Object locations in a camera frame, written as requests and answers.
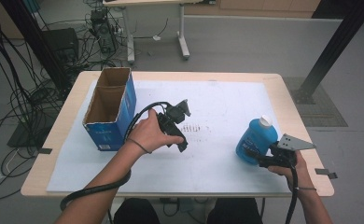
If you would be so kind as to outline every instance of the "floor mat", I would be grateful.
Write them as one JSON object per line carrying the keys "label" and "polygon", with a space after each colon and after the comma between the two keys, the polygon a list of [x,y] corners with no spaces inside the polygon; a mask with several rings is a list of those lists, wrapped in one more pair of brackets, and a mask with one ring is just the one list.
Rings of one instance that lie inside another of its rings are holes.
{"label": "floor mat", "polygon": [[[283,77],[289,92],[297,90],[304,77]],[[313,94],[314,104],[296,104],[301,119],[306,127],[348,127],[342,114],[331,101],[321,85]]]}

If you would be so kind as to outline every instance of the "wrist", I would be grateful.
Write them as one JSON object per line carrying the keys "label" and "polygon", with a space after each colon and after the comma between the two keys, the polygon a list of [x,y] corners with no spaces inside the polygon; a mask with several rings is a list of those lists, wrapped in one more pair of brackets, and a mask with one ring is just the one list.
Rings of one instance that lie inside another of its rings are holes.
{"label": "wrist", "polygon": [[141,148],[147,154],[152,154],[151,151],[147,150],[145,147],[143,147],[141,144],[139,144],[139,142],[133,140],[132,138],[127,138],[127,142],[136,144],[137,146],[139,146],[139,148]]}
{"label": "wrist", "polygon": [[298,188],[298,198],[301,201],[311,201],[319,198],[315,188]]}
{"label": "wrist", "polygon": [[125,152],[129,156],[131,156],[133,158],[137,158],[137,159],[139,159],[141,156],[147,154],[147,152],[145,150],[143,150],[140,145],[136,144],[135,142],[133,142],[131,140],[126,141],[126,143],[124,143],[122,149],[123,149],[123,152]]}

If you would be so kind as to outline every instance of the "open cardboard box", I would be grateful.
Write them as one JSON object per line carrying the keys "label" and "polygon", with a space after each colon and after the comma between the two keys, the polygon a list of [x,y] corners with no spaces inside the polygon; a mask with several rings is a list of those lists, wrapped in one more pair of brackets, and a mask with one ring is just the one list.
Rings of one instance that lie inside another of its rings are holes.
{"label": "open cardboard box", "polygon": [[98,78],[83,126],[99,150],[117,151],[136,105],[130,68],[105,68]]}

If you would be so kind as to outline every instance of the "human hand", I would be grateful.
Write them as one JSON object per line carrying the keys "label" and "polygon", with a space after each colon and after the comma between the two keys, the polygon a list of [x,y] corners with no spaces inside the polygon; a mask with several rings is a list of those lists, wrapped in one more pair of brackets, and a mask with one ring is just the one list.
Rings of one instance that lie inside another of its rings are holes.
{"label": "human hand", "polygon": [[160,130],[157,113],[154,109],[149,109],[148,118],[140,120],[135,125],[129,138],[140,144],[149,153],[159,147],[184,141],[181,136],[166,135]]}
{"label": "human hand", "polygon": [[[308,174],[307,170],[307,163],[304,160],[303,156],[301,155],[300,151],[296,151],[296,173],[298,174],[298,184],[299,188],[303,189],[314,189],[313,181],[311,180],[310,175]],[[272,173],[278,174],[278,175],[284,175],[287,178],[287,184],[289,186],[289,189],[292,190],[292,172],[289,168],[280,167],[280,166],[269,166],[268,170]]]}

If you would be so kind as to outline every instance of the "forearm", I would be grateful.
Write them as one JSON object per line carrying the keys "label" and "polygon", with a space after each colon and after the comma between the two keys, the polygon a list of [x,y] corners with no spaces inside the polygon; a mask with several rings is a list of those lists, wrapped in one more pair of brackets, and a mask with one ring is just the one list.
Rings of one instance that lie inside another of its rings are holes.
{"label": "forearm", "polygon": [[315,190],[301,189],[298,194],[307,224],[332,223],[325,205]]}
{"label": "forearm", "polygon": [[[143,154],[142,150],[134,144],[126,143],[86,188],[121,180]],[[104,218],[117,192],[118,189],[112,189],[75,199],[68,204],[56,222],[99,223]]]}

